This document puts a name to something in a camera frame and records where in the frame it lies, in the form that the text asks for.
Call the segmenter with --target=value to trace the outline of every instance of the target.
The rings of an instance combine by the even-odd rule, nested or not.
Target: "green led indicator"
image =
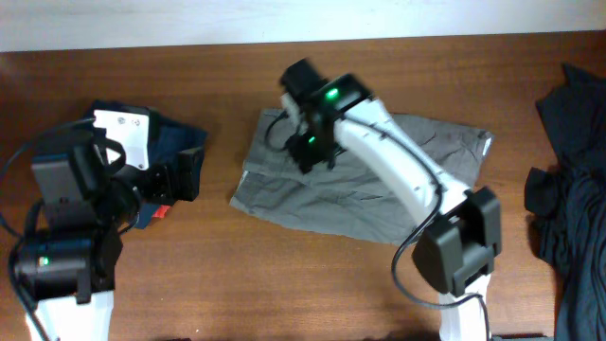
[[[50,259],[48,257],[40,257],[38,258],[38,265],[45,266],[50,263]]]
[[[336,99],[337,96],[339,96],[339,89],[337,88],[330,89],[328,93],[326,93],[326,99]]]

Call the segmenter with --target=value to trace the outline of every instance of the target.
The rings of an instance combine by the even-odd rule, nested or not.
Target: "white backdrop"
[[[0,0],[0,51],[606,28],[606,0]]]

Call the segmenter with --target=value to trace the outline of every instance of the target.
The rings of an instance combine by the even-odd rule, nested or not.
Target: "brown tabletop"
[[[229,206],[261,108],[279,105],[277,80],[303,57],[328,77],[354,72],[394,113],[496,135],[478,186],[503,208],[503,254],[490,283],[495,334],[552,335],[559,284],[531,251],[524,210],[530,167],[556,163],[534,102],[563,82],[561,62],[606,75],[604,32],[211,45],[0,54],[0,156],[42,129],[77,118],[93,99],[158,108],[209,131],[200,196],[124,236],[111,340],[364,339],[437,331],[439,313],[391,282],[396,247],[299,232]],[[2,211],[23,224],[40,196],[16,163]],[[13,240],[0,233],[5,263]],[[437,294],[401,262],[405,283]],[[0,267],[0,339],[25,340],[24,313]]]

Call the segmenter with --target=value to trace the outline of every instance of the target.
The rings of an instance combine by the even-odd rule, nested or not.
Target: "black cable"
[[[356,118],[341,116],[341,119],[346,119],[353,123],[367,127],[368,129],[381,135],[381,137],[383,137],[383,138],[385,138],[385,137],[389,138],[392,142],[394,142],[399,147],[404,149],[412,158],[415,159],[415,161],[417,161],[419,163],[419,165],[427,172],[427,175],[429,175],[429,177],[432,179],[432,184],[436,186],[436,196],[437,196],[436,205],[430,212],[429,216],[427,216],[427,218],[425,218],[425,220],[417,228],[415,228],[415,230],[413,230],[413,232],[410,234],[410,236],[408,236],[408,238],[406,238],[404,240],[404,242],[400,245],[400,247],[396,251],[396,254],[394,255],[393,260],[391,261],[391,277],[394,280],[396,287],[400,290],[401,293],[403,293],[408,299],[410,299],[414,303],[420,305],[421,307],[435,309],[435,310],[446,310],[446,309],[456,308],[456,307],[459,307],[459,306],[465,304],[467,301],[469,301],[471,299],[477,298],[480,301],[480,305],[482,306],[482,312],[484,314],[484,323],[486,324],[486,340],[490,341],[489,313],[488,313],[488,309],[486,307],[486,303],[484,302],[484,297],[482,295],[469,294],[457,302],[448,303],[448,304],[431,303],[431,302],[422,300],[422,299],[412,295],[410,292],[408,292],[408,290],[406,290],[406,288],[404,288],[403,284],[400,282],[400,279],[398,278],[398,272],[397,272],[398,262],[400,261],[400,257],[404,253],[404,250],[406,250],[406,248],[408,246],[410,246],[416,240],[417,236],[419,236],[423,232],[423,230],[427,227],[427,225],[429,225],[429,223],[432,222],[432,220],[434,220],[434,218],[439,215],[439,209],[442,206],[442,201],[444,200],[444,198],[443,198],[444,194],[443,194],[443,186],[440,184],[437,176],[434,174],[434,172],[431,170],[431,168],[423,161],[423,159],[421,159],[408,146],[406,146],[404,143],[402,143],[399,139],[397,139],[395,136],[393,136],[388,131],[377,128],[376,125],[374,125],[374,124],[368,124],[368,123],[358,120]]]
[[[41,200],[37,201],[29,209],[29,212],[27,213],[26,226],[25,226],[26,235],[28,233],[36,230],[36,224],[38,223],[38,214],[40,213],[40,210],[41,210],[43,204],[44,204],[44,202],[41,199]],[[23,242],[24,242],[24,239],[20,238],[19,241],[17,241],[17,243],[10,250],[10,254],[9,254],[10,286],[12,287],[12,290],[17,295],[17,298],[19,299],[19,303],[21,303],[21,305],[23,306],[24,310],[26,311],[27,316],[29,317],[29,319],[31,320],[31,322],[34,325],[34,328],[40,335],[40,338],[43,341],[50,341],[50,338],[48,337],[48,335],[45,332],[45,328],[43,327],[42,323],[38,319],[38,316],[36,316],[36,314],[34,313],[35,303],[34,303],[33,298],[23,288],[23,286],[20,284],[17,276],[15,275],[15,264],[17,263],[18,251],[19,251],[19,248],[21,247],[21,245],[23,244]]]
[[[43,131],[41,134],[37,135],[36,137],[32,138],[28,142],[21,145],[21,147],[19,147],[19,149],[9,158],[9,160],[4,164],[4,166],[2,166],[2,169],[0,170],[0,184],[4,180],[4,177],[7,175],[10,164],[14,160],[16,160],[17,157],[19,157],[19,155],[26,152],[32,146],[36,145],[36,143],[38,143],[42,138],[48,137],[49,135],[55,134],[59,131],[65,130],[65,129],[71,129],[71,128],[77,127],[79,125],[82,125],[82,124],[92,123],[94,121],[95,121],[95,118],[90,117],[90,118],[83,118],[83,119],[75,120],[72,122],[67,122],[67,123],[52,127],[50,129],[47,129],[47,130]],[[2,212],[0,212],[0,225],[2,225],[2,227],[4,227],[4,229],[7,230],[7,232],[10,235],[12,235],[13,237],[23,238],[21,233],[15,231],[12,227],[10,227],[9,223],[6,221],[6,219],[2,215]]]
[[[283,110],[280,115],[278,115],[273,121],[272,123],[269,124],[269,126],[267,127],[267,129],[265,130],[265,138],[263,139],[263,142],[265,144],[265,147],[267,147],[267,149],[269,149],[272,152],[275,153],[280,153],[280,152],[284,152],[286,151],[286,146],[282,147],[282,148],[276,148],[274,146],[272,146],[272,144],[269,142],[269,134],[272,131],[272,129],[274,128],[274,126],[276,125],[276,123],[278,123],[279,121],[281,121],[282,119],[286,119],[288,118],[288,113],[286,112],[286,110]]]
[[[130,231],[131,228],[133,228],[137,223],[139,223],[139,213],[136,214],[136,216],[131,220],[131,222],[129,223],[128,226],[122,228],[121,230],[119,230],[117,232],[117,234],[119,235],[123,235],[126,232]]]

